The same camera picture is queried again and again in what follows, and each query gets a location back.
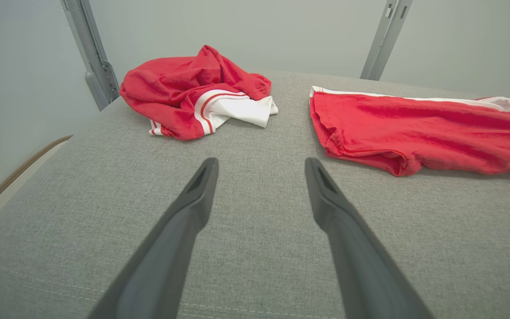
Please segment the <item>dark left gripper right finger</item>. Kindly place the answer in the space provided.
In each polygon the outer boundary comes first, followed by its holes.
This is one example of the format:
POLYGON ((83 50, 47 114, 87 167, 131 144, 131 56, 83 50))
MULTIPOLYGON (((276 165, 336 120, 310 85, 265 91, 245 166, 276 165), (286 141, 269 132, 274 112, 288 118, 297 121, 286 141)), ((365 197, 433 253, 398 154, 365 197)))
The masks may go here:
POLYGON ((314 220, 330 243, 346 318, 433 318, 322 163, 306 158, 304 169, 314 220))

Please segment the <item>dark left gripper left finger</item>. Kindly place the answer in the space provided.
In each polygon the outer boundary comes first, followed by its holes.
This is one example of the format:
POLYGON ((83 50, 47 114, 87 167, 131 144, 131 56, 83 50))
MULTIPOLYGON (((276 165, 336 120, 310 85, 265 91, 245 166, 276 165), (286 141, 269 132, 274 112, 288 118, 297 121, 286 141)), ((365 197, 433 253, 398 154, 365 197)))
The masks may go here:
POLYGON ((213 207, 219 162, 207 158, 89 314, 90 319, 175 319, 196 237, 213 207))

